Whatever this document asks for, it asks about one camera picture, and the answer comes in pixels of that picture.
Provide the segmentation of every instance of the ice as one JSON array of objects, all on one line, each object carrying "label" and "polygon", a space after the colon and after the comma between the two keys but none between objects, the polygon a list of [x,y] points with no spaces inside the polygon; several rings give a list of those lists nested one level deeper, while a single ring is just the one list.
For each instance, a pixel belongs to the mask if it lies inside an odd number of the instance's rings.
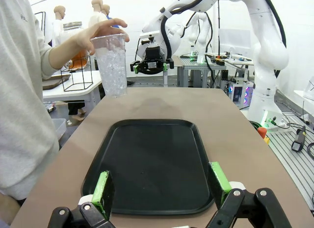
[{"label": "ice", "polygon": [[125,50],[115,47],[112,50],[96,50],[97,63],[106,96],[119,97],[127,93],[127,71]]}]

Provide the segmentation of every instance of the table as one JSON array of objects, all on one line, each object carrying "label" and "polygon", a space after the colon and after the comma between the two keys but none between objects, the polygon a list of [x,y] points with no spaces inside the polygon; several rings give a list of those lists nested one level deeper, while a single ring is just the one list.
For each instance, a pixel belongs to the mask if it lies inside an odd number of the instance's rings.
[{"label": "table", "polygon": [[[206,117],[195,113],[206,113]],[[129,88],[123,97],[103,98],[38,180],[11,227],[45,228],[56,207],[74,209],[85,175],[110,126],[124,119],[151,118],[194,123],[209,160],[220,163],[229,181],[242,182],[250,192],[271,188],[292,227],[313,227],[314,218],[306,202],[272,150],[222,90],[203,88]],[[113,214],[110,220],[117,228],[204,228],[215,211],[213,205],[190,216]],[[235,227],[252,226],[239,219]]]},{"label": "table", "polygon": [[[207,64],[198,64],[196,61],[190,61],[188,58],[175,58],[175,64],[179,64],[178,67],[178,87],[188,87],[188,71],[191,70],[193,79],[193,87],[207,88],[207,77],[210,72]],[[226,70],[226,66],[220,66],[217,64],[209,65],[213,70],[214,76],[216,71]]]},{"label": "table", "polygon": [[245,65],[251,65],[251,66],[254,65],[253,60],[251,60],[251,61],[240,61],[240,60],[229,60],[229,59],[225,59],[224,61],[225,61],[226,63],[228,63],[228,64],[230,64],[230,65],[234,65],[234,66],[236,66],[236,65],[241,65],[241,68],[240,68],[240,67],[237,67],[237,68],[239,68],[239,69],[243,69],[243,66],[245,66]]},{"label": "table", "polygon": [[[71,73],[74,83],[83,82],[82,72]],[[47,102],[52,101],[76,101],[84,100],[87,104],[90,104],[94,108],[100,102],[100,94],[98,90],[98,85],[101,84],[102,79],[100,77],[99,71],[92,71],[93,84],[85,89],[80,91],[69,91],[65,92],[63,86],[59,85],[51,90],[43,91],[43,100]],[[84,72],[85,82],[91,82],[90,71]],[[66,87],[70,85],[72,78],[65,82]],[[74,89],[83,89],[83,84],[75,85]]]}]

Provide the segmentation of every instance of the mannequin head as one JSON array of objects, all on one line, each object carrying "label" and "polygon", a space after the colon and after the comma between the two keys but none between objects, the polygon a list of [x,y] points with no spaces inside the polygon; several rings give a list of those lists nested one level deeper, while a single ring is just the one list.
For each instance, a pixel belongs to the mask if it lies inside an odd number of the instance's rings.
[{"label": "mannequin head", "polygon": [[55,19],[56,20],[64,19],[64,16],[65,16],[65,7],[64,6],[56,6],[53,11],[55,13]]},{"label": "mannequin head", "polygon": [[106,16],[108,16],[109,13],[110,13],[110,6],[104,4],[104,5],[102,6],[102,13],[105,14]]},{"label": "mannequin head", "polygon": [[101,12],[103,3],[103,0],[92,0],[94,12]]}]

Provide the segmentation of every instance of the light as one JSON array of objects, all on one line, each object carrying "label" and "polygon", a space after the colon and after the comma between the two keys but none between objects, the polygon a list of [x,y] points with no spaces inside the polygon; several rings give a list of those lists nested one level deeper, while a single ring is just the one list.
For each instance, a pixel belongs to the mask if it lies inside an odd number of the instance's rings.
[{"label": "light", "polygon": [[260,122],[260,124],[261,124],[262,126],[264,126],[264,124],[265,124],[265,122],[266,122],[267,115],[268,115],[268,111],[265,110],[264,116],[263,116],[263,118],[262,118],[262,121]]}]

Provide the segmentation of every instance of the orange object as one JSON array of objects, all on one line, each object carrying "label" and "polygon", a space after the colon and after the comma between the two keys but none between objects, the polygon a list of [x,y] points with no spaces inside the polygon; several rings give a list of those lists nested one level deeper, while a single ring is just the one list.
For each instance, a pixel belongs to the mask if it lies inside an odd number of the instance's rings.
[{"label": "orange object", "polygon": [[266,137],[267,129],[264,127],[259,127],[257,129],[257,132],[261,135],[261,137],[264,139]]},{"label": "orange object", "polygon": [[69,70],[77,70],[77,69],[82,69],[82,68],[84,69],[88,60],[88,51],[81,50],[71,60],[72,60],[72,63],[69,65]]}]

